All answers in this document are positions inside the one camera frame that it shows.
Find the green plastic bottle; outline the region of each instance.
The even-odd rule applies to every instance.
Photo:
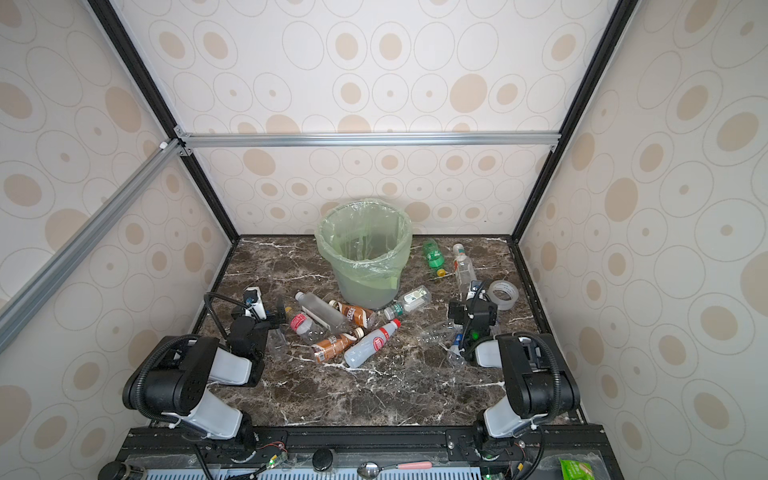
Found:
[[[428,238],[424,242],[422,251],[424,252],[424,258],[426,258],[429,268],[431,268],[432,271],[435,272],[435,274],[437,274],[437,276],[445,276],[446,271],[442,267],[442,265],[445,263],[445,258],[442,255],[442,252],[440,251],[440,247],[438,246],[435,239]]]

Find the silver horizontal bar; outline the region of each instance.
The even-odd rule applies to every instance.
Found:
[[[365,134],[182,134],[188,147],[361,147],[405,145],[556,145],[557,131],[403,132]]]
[[[0,353],[45,305],[104,235],[123,217],[150,182],[180,153],[179,140],[167,141],[134,172],[80,230],[19,290],[0,312]]]

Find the green snack package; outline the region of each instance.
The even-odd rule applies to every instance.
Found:
[[[563,480],[594,480],[592,466],[575,460],[560,460],[563,468]]]

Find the black cap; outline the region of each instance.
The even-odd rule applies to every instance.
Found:
[[[125,475],[125,465],[123,462],[113,460],[101,467],[98,473],[98,480],[121,480]]]
[[[325,472],[333,464],[333,452],[329,449],[319,449],[312,455],[312,468],[315,472]]]

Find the spoon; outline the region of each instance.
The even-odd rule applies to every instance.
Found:
[[[366,480],[373,480],[382,470],[389,470],[390,468],[399,468],[400,470],[424,470],[432,468],[432,462],[410,462],[399,463],[397,465],[387,465],[386,467],[379,467],[374,462],[366,462],[357,467],[357,475],[365,478]]]

